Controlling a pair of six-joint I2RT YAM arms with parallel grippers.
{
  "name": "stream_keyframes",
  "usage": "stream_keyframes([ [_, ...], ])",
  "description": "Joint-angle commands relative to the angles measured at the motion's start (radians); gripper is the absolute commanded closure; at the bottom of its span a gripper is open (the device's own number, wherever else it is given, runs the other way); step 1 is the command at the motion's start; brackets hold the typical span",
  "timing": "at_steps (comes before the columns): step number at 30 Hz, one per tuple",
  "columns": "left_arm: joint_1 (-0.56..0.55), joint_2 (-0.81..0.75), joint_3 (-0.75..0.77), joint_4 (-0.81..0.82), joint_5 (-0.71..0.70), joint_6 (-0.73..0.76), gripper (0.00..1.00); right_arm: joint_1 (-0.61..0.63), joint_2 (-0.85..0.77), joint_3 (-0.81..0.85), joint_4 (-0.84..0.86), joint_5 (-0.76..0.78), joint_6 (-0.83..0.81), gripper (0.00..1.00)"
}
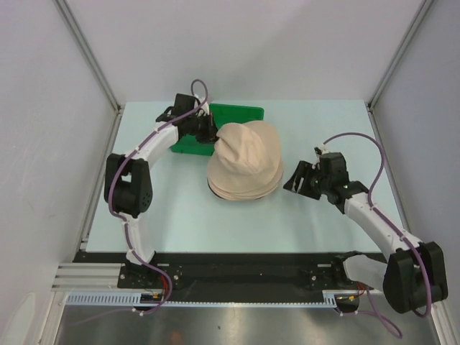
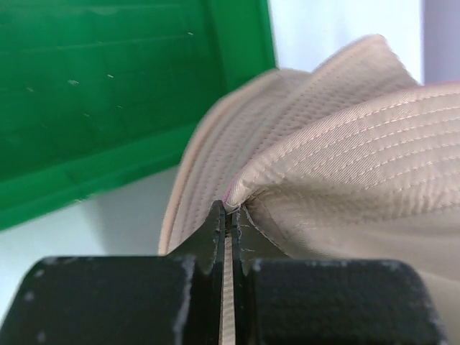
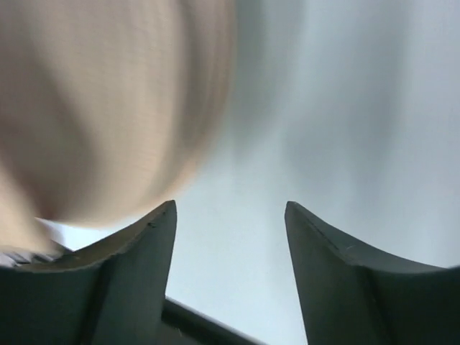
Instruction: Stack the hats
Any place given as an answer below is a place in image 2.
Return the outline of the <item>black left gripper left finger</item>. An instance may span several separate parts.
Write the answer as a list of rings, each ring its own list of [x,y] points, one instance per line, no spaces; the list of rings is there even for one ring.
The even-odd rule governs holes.
[[[223,204],[165,256],[46,257],[24,276],[3,344],[217,344]]]

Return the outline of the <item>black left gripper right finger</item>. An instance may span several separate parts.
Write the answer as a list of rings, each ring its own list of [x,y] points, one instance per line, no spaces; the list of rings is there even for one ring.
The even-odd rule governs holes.
[[[415,270],[386,259],[292,259],[231,217],[237,344],[447,344]]]

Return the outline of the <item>beige logo bucket hat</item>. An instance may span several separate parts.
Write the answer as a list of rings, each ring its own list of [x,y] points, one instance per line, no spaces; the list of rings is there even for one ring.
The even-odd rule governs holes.
[[[333,112],[416,85],[381,35],[342,48],[314,71],[272,69],[220,99],[183,154],[162,223],[167,254],[204,221],[256,154]]]

